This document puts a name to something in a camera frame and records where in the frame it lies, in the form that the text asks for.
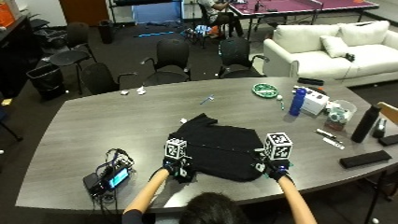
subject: white sofa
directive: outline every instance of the white sofa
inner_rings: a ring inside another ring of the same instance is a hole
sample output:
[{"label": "white sofa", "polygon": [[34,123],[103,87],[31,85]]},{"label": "white sofa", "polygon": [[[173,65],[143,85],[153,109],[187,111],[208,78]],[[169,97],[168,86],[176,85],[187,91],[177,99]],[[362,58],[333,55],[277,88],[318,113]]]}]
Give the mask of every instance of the white sofa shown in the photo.
[{"label": "white sofa", "polygon": [[[342,46],[325,43],[325,38]],[[353,62],[346,53],[354,55]],[[273,39],[264,41],[264,56],[271,59],[263,67],[268,77],[334,78],[345,86],[398,80],[398,33],[388,21],[279,25]]]}]

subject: black glove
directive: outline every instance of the black glove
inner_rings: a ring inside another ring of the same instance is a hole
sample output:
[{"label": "black glove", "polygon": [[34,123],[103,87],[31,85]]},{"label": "black glove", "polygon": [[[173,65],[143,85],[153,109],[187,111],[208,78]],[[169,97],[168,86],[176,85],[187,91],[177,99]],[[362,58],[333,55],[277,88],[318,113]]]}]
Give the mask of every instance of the black glove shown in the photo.
[{"label": "black glove", "polygon": [[265,164],[268,166],[267,168],[267,174],[268,176],[276,180],[276,182],[279,181],[279,179],[285,175],[289,179],[289,172],[288,172],[288,168],[289,168],[289,161],[271,161],[267,160]]},{"label": "black glove", "polygon": [[169,175],[176,175],[180,170],[180,163],[167,163],[163,168],[169,172]]}]

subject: white cube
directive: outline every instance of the white cube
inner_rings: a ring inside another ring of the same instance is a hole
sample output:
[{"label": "white cube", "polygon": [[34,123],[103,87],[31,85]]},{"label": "white cube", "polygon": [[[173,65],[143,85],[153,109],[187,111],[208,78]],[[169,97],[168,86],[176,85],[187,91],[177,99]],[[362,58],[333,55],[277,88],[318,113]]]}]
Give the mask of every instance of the white cube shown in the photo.
[{"label": "white cube", "polygon": [[295,143],[285,133],[268,133],[264,143],[265,154],[272,161],[288,160]]},{"label": "white cube", "polygon": [[317,115],[325,108],[330,97],[306,88],[308,94],[301,109]]},{"label": "white cube", "polygon": [[179,160],[185,156],[187,141],[172,138],[165,142],[164,157],[172,160]]}]

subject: cup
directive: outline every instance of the cup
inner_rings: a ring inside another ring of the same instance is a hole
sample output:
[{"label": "cup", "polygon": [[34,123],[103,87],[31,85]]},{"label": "cup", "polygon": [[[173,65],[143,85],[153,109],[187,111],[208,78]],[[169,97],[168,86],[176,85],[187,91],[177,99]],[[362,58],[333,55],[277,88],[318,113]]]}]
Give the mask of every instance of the cup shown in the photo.
[{"label": "cup", "polygon": [[342,131],[356,111],[357,106],[349,101],[333,101],[325,125],[337,131]]}]

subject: phone screen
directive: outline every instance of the phone screen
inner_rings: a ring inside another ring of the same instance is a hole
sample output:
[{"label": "phone screen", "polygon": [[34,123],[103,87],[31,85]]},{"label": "phone screen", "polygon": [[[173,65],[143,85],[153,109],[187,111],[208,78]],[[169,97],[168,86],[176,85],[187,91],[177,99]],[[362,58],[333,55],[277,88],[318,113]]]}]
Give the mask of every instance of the phone screen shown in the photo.
[{"label": "phone screen", "polygon": [[127,168],[124,168],[116,175],[115,177],[109,180],[109,187],[112,189],[115,189],[121,183],[123,181],[127,179],[128,177],[128,171]]}]

